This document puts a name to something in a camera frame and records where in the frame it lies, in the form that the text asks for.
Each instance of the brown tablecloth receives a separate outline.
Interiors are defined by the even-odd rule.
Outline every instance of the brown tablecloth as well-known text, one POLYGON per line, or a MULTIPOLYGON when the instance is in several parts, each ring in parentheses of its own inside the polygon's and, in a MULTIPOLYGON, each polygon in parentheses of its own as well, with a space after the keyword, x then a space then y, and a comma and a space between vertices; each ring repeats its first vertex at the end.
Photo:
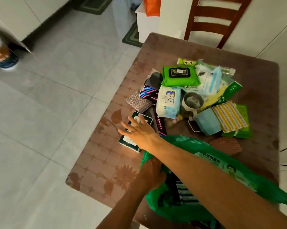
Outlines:
MULTIPOLYGON (((126 98, 139 90, 151 69, 162 71, 174 66, 178 58, 204 59, 206 63, 236 69, 234 79, 243 88, 233 96, 234 103, 248 107, 252 139, 238 139, 242 152, 234 158, 249 169, 278 184, 278 88, 279 68, 274 62, 211 48, 188 41, 151 33, 134 60, 125 79, 87 142, 66 183, 101 203, 114 207, 136 177, 143 153, 118 143, 121 122, 134 109, 126 98)), ((210 141, 217 137, 194 133, 187 122, 168 130, 169 135, 186 135, 210 141)), ((142 201, 135 220, 148 228, 187 228, 157 216, 142 201)))

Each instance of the forearm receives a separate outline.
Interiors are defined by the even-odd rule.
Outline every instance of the forearm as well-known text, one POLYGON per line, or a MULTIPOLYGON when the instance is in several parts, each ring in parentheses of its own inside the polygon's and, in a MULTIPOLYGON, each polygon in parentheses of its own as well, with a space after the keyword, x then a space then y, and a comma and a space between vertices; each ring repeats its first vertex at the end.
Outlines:
POLYGON ((128 229, 145 195, 145 187, 138 180, 132 182, 123 197, 96 229, 128 229))
POLYGON ((227 229, 287 228, 287 217, 216 166, 163 139, 148 150, 187 186, 227 229))

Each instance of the green doormat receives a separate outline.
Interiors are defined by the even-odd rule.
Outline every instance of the green doormat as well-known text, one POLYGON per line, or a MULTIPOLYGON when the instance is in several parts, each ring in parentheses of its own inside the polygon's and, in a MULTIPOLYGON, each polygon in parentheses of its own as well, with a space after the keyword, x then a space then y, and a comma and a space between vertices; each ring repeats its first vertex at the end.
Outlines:
POLYGON ((108 7, 112 0, 77 0, 74 2, 76 10, 100 15, 108 7))
POLYGON ((137 47, 143 46, 143 43, 139 42, 139 33, 138 33, 138 29, 137 29, 137 21, 133 23, 133 25, 131 26, 128 33, 124 36, 122 42, 129 44, 129 45, 137 46, 137 47))

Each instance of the blue face mask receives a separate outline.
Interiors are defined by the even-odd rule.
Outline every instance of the blue face mask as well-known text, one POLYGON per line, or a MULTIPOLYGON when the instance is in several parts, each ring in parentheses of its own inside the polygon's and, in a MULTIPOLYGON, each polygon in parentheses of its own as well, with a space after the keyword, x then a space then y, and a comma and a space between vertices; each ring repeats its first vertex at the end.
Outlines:
POLYGON ((195 121, 206 136, 213 135, 221 131, 220 122, 211 108, 200 112, 195 121))

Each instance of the wooden chair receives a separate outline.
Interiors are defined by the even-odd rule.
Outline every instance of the wooden chair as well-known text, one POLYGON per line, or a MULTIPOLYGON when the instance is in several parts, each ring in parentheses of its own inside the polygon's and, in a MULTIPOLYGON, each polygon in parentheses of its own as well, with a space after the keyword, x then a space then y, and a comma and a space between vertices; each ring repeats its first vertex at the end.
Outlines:
POLYGON ((217 34, 222 34, 223 37, 219 42, 217 48, 222 49, 225 42, 233 32, 240 18, 244 14, 245 10, 249 6, 252 0, 220 0, 241 3, 239 10, 214 7, 214 6, 198 6, 199 0, 193 0, 189 19, 186 27, 184 40, 189 39, 191 31, 206 31, 213 32, 217 34), (195 17, 212 17, 231 21, 229 26, 225 26, 217 23, 205 23, 205 22, 194 22, 195 17))

